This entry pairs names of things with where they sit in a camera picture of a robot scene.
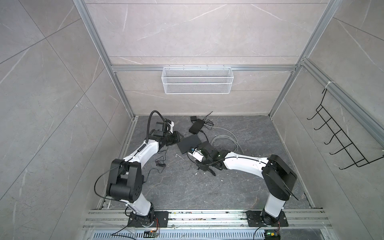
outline marble floor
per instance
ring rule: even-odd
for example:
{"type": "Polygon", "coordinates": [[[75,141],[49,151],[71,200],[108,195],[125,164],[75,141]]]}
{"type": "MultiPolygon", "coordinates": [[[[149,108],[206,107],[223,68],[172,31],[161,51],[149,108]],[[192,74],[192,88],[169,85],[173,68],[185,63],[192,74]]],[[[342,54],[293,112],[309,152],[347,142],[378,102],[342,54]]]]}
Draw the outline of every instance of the marble floor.
{"type": "MultiPolygon", "coordinates": [[[[192,123],[189,116],[164,116],[174,121],[174,130],[185,137],[191,135],[188,129],[192,123]]],[[[277,132],[268,116],[209,116],[215,126],[232,131],[238,138],[244,155],[269,156],[279,155],[291,166],[277,132]]],[[[154,114],[151,129],[160,117],[154,114]]],[[[148,116],[138,118],[133,137],[129,144],[127,155],[133,152],[143,142],[146,136],[148,116]]],[[[219,134],[230,134],[222,129],[205,129],[211,140],[219,134]]],[[[205,136],[199,133],[201,141],[205,136]]],[[[215,141],[217,149],[233,150],[233,143],[228,139],[215,141]]],[[[209,172],[198,170],[182,155],[177,145],[169,146],[167,152],[155,154],[143,167],[142,174],[146,183],[143,184],[142,193],[157,209],[262,209],[268,197],[268,189],[263,179],[236,170],[214,169],[216,176],[209,172]],[[152,170],[148,180],[147,174],[151,168],[156,167],[155,159],[166,154],[166,167],[161,174],[152,170]]],[[[297,181],[293,193],[298,197],[286,202],[287,209],[310,208],[301,184],[297,181]]],[[[111,209],[124,209],[124,204],[112,202],[111,209]]]]}

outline coiled gray cable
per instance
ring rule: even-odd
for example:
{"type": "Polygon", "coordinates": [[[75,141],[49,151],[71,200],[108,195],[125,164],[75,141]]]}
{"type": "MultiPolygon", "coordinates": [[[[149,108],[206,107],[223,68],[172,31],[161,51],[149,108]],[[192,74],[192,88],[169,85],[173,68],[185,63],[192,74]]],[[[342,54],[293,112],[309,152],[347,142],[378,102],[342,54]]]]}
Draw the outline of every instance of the coiled gray cable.
{"type": "Polygon", "coordinates": [[[237,151],[240,149],[241,152],[243,153],[243,149],[241,148],[241,146],[240,146],[240,144],[239,144],[239,142],[238,142],[238,140],[237,140],[237,137],[233,134],[233,132],[231,132],[231,131],[229,131],[228,129],[225,129],[225,128],[223,128],[223,127],[214,127],[214,126],[209,126],[209,125],[206,125],[206,124],[204,124],[204,125],[207,126],[207,127],[220,128],[220,129],[226,130],[226,131],[230,132],[230,133],[235,137],[235,139],[233,139],[232,137],[230,137],[230,136],[228,136],[228,135],[224,135],[224,134],[217,135],[217,136],[214,137],[214,138],[212,139],[212,141],[211,141],[211,145],[212,145],[212,146],[214,145],[214,141],[215,141],[216,139],[219,139],[219,138],[226,138],[226,139],[231,140],[231,141],[235,144],[235,148],[234,148],[234,150],[233,150],[234,152],[237,152],[237,151]]]}

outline black mounting plate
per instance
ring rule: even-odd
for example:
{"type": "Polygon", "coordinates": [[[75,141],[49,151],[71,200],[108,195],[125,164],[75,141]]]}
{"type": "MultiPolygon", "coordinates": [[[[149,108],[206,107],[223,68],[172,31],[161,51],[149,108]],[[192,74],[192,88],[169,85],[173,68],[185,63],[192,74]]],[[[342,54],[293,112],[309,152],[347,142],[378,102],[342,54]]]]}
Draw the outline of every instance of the black mounting plate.
{"type": "MultiPolygon", "coordinates": [[[[169,215],[169,212],[166,212],[166,211],[155,211],[155,217],[154,218],[157,218],[159,220],[160,227],[167,227],[167,225],[168,225],[168,215],[169,215]]],[[[132,221],[132,223],[129,224],[129,226],[130,227],[143,227],[143,225],[141,225],[141,223],[138,222],[137,219],[134,219],[132,221]]],[[[156,227],[156,220],[149,227],[156,227]]]]}
{"type": "MultiPolygon", "coordinates": [[[[262,222],[261,211],[246,211],[245,214],[247,215],[248,226],[250,227],[265,226],[262,222]]],[[[280,227],[288,227],[288,221],[283,211],[280,212],[279,222],[280,222],[280,227]]],[[[279,227],[279,223],[274,223],[271,226],[279,227]]]]}

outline wall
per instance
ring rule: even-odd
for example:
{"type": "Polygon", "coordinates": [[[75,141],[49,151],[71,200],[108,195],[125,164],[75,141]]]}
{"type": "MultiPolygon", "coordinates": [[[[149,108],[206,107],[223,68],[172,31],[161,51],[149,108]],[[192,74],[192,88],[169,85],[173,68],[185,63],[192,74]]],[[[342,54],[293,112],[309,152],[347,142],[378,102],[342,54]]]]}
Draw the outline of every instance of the wall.
{"type": "MultiPolygon", "coordinates": [[[[309,57],[381,123],[384,58],[379,37],[383,34],[383,7],[382,1],[345,0],[309,57]]],[[[326,210],[338,237],[384,239],[384,159],[362,167],[339,169],[353,162],[345,151],[330,155],[341,145],[335,138],[331,144],[324,144],[330,141],[332,133],[327,126],[314,130],[324,123],[318,115],[307,119],[316,113],[323,89],[312,75],[302,70],[273,116],[275,126],[313,203],[326,210]]],[[[368,160],[383,155],[383,147],[330,93],[323,105],[368,160]]],[[[321,112],[328,120],[327,113],[321,112]]],[[[349,143],[343,133],[337,136],[344,146],[349,143]]],[[[354,147],[348,149],[354,159],[361,159],[354,147]]]]}
{"type": "Polygon", "coordinates": [[[0,239],[74,239],[127,112],[71,0],[1,1],[0,52],[0,239]]]}
{"type": "MultiPolygon", "coordinates": [[[[296,64],[327,0],[86,3],[112,64],[296,64]]],[[[234,75],[228,95],[166,95],[160,72],[119,78],[135,114],[156,108],[164,114],[267,115],[289,73],[234,75]]]]}

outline wire mesh basket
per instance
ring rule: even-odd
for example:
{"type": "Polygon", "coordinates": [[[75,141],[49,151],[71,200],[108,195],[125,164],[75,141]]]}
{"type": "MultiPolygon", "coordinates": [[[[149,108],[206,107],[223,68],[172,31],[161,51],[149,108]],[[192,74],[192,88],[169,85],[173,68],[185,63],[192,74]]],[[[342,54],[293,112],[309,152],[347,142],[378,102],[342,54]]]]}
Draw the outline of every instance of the wire mesh basket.
{"type": "Polygon", "coordinates": [[[166,94],[229,93],[230,67],[165,67],[161,75],[166,94]]]}

